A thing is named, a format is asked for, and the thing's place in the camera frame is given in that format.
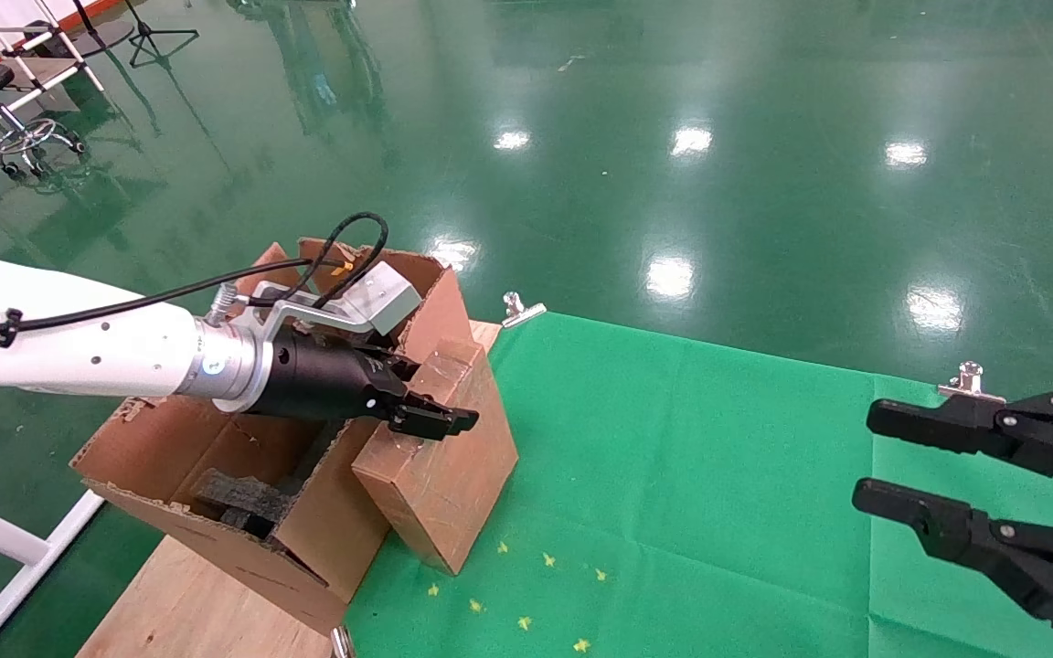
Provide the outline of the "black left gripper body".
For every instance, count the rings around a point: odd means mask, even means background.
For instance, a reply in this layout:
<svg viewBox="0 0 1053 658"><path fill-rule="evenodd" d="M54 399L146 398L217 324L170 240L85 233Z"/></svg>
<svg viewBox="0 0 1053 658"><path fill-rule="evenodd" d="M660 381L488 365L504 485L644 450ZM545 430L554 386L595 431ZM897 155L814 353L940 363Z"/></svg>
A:
<svg viewBox="0 0 1053 658"><path fill-rule="evenodd" d="M384 353L334 334L281 330L272 341L266 387L252 413L305 420L385 418L388 393L409 388L380 362Z"/></svg>

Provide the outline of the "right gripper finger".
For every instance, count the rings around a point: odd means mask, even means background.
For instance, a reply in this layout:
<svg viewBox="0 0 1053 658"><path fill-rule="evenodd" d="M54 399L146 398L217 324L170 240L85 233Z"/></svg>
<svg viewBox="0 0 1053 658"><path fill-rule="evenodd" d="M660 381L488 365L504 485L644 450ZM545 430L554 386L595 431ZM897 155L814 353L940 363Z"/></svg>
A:
<svg viewBox="0 0 1053 658"><path fill-rule="evenodd" d="M867 428L910 444L984 454L1053 478L1053 392L1008 403L954 395L936 408L878 399L867 413Z"/></svg>
<svg viewBox="0 0 1053 658"><path fill-rule="evenodd" d="M982 574L1053 629L1053 527L994 519L962 501L873 478L856 483L852 505L911 529L928 557Z"/></svg>

